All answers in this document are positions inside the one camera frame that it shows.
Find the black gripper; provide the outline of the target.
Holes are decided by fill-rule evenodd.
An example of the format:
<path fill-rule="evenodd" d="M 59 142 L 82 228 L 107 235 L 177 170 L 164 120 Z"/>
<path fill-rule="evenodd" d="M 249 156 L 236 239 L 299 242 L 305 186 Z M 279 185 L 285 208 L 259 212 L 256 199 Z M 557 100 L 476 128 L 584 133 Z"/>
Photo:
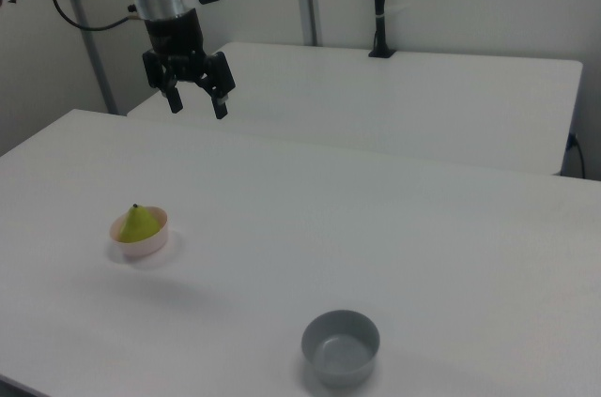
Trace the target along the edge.
<path fill-rule="evenodd" d="M 145 21 L 151 48 L 142 55 L 152 88 L 166 98 L 173 114 L 183 109 L 177 82 L 196 83 L 210 96 L 217 119 L 227 116 L 228 94 L 236 87 L 223 52 L 207 55 L 195 9 L 168 20 Z"/>

